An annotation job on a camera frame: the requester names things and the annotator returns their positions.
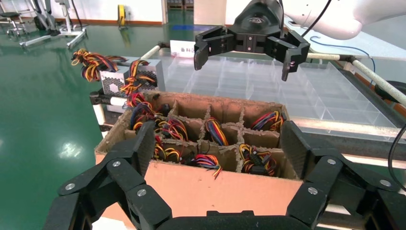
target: blue cable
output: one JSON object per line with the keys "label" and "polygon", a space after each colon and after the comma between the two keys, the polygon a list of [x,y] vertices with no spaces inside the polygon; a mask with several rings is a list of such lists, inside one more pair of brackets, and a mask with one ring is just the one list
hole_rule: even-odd
{"label": "blue cable", "polygon": [[314,43],[316,43],[316,44],[322,45],[322,46],[332,46],[332,47],[356,49],[356,50],[361,51],[362,53],[368,55],[368,57],[369,57],[369,58],[371,59],[371,61],[372,61],[372,64],[373,64],[373,72],[375,73],[375,61],[373,60],[373,58],[372,58],[366,51],[364,51],[364,50],[362,50],[362,49],[360,49],[360,48],[357,48],[357,47],[352,47],[352,46],[338,46],[338,45],[323,44],[323,43],[321,43],[321,42],[315,41],[314,38],[320,38],[320,37],[319,37],[319,36],[312,36],[312,37],[310,38],[310,41],[312,41],[312,42],[314,42]]}

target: red wire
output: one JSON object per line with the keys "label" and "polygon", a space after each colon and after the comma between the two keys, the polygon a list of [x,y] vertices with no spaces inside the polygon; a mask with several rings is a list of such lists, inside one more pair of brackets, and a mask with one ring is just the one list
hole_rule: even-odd
{"label": "red wire", "polygon": [[253,128],[258,122],[260,122],[262,119],[264,119],[266,116],[268,116],[271,113],[273,113],[273,112],[269,112],[267,114],[264,114],[262,117],[258,118],[256,121],[254,121],[254,123],[252,123],[251,128]]}

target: green floor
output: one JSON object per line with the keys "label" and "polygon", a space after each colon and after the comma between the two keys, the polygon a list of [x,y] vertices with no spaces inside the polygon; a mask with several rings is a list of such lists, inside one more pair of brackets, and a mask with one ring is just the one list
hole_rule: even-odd
{"label": "green floor", "polygon": [[[190,11],[169,11],[169,24],[124,34],[116,26],[92,25],[77,47],[141,56],[158,41],[193,40],[194,31],[171,30],[192,22]],[[0,30],[0,229],[41,229],[56,189],[95,164],[93,150],[102,137],[88,96],[101,84],[80,77],[66,42],[23,50]]]}

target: white pipe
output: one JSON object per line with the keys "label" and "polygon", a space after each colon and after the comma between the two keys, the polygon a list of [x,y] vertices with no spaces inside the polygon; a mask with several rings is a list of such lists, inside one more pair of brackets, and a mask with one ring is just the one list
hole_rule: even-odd
{"label": "white pipe", "polygon": [[93,110],[94,110],[94,114],[96,115],[96,118],[97,118],[97,123],[99,123],[99,125],[101,125],[101,126],[104,125],[104,123],[106,123],[106,117],[104,116],[104,110],[103,110],[102,104],[94,104]]}
{"label": "white pipe", "polygon": [[338,54],[308,53],[307,58],[338,61],[338,60],[340,60],[340,55],[338,55]]}
{"label": "white pipe", "polygon": [[67,6],[65,4],[62,6],[62,12],[65,16],[66,28],[68,30],[68,33],[70,33],[70,32],[72,32],[72,30],[70,28],[71,25],[70,25],[70,18],[69,18],[69,9],[67,8]]}
{"label": "white pipe", "polygon": [[105,138],[106,136],[107,136],[107,134],[109,133],[109,131],[104,131],[104,132],[101,132],[101,136],[103,136],[103,138]]}
{"label": "white pipe", "polygon": [[394,97],[400,104],[406,106],[406,95],[400,92],[397,88],[393,85],[389,84],[385,79],[381,78],[378,74],[374,73],[360,61],[355,60],[352,64],[357,67],[361,72],[366,74],[369,78],[371,78],[381,89],[387,92],[389,95]]}
{"label": "white pipe", "polygon": [[111,97],[110,104],[116,106],[123,106],[127,103],[127,98],[124,97]]}
{"label": "white pipe", "polygon": [[144,54],[140,60],[147,60],[149,59],[152,55],[154,55],[154,53],[158,52],[161,49],[160,46],[156,45],[154,46],[154,48],[152,48],[151,50],[149,50],[146,54]]}

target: metal mesh grille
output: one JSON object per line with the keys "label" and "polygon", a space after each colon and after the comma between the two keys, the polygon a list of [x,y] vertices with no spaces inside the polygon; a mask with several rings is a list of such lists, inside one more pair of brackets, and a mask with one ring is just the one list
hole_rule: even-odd
{"label": "metal mesh grille", "polygon": [[[155,82],[158,82],[158,80],[157,80],[157,75],[156,75],[153,71],[145,71],[145,70],[142,70],[142,71],[138,71],[138,74],[140,74],[140,75],[145,75],[145,76],[147,76],[147,77],[153,79]],[[149,84],[149,83],[147,82],[146,84],[142,85],[139,89],[140,89],[140,90],[154,90],[154,89],[155,89],[155,86],[154,86],[154,85],[151,85],[151,84]]]}
{"label": "metal mesh grille", "polygon": [[124,84],[119,79],[104,78],[101,83],[103,84],[104,94],[116,97],[122,96],[120,89],[124,86]]}

